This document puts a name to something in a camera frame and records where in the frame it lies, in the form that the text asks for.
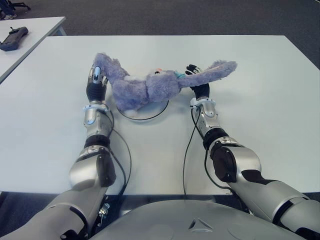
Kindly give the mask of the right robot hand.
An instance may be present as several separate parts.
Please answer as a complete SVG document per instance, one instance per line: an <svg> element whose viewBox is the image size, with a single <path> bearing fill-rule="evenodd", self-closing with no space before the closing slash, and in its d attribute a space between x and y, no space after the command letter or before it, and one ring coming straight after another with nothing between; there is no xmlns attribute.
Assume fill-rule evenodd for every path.
<svg viewBox="0 0 320 240"><path fill-rule="evenodd" d="M198 74L198 73L201 73L201 72L202 72L202 70L201 70L200 67L198 67L196 65L193 65L193 64L189 64L186 67L185 74L186 75L193 75L193 74ZM202 84L202 85L199 85L199 86L193 86L193 87L191 87L191 90L194 92L195 98L197 100L207 99L210 96L210 86L209 86L208 83L207 84Z"/></svg>

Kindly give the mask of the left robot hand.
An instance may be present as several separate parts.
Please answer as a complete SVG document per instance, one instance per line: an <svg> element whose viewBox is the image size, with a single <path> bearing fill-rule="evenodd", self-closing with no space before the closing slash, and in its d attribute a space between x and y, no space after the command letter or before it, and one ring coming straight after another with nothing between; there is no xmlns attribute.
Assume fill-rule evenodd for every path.
<svg viewBox="0 0 320 240"><path fill-rule="evenodd" d="M86 95L89 102L106 99L108 79L99 66L92 66L87 80Z"/></svg>

